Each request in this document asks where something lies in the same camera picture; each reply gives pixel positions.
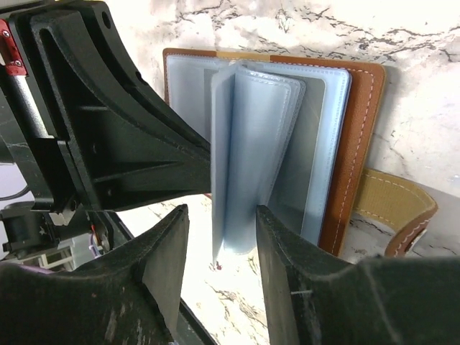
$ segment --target wire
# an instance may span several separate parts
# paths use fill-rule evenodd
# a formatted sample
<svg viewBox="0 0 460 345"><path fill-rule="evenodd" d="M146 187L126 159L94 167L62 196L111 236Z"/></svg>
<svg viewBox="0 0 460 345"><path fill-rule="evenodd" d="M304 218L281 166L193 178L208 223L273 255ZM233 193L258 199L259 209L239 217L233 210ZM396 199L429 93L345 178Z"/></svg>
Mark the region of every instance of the wire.
<svg viewBox="0 0 460 345"><path fill-rule="evenodd" d="M0 201L10 201L13 199L21 198L22 196L25 196L28 192L30 192L30 189L29 189L29 186L26 185L23 190L21 190L20 192L16 194L0 197Z"/></svg>

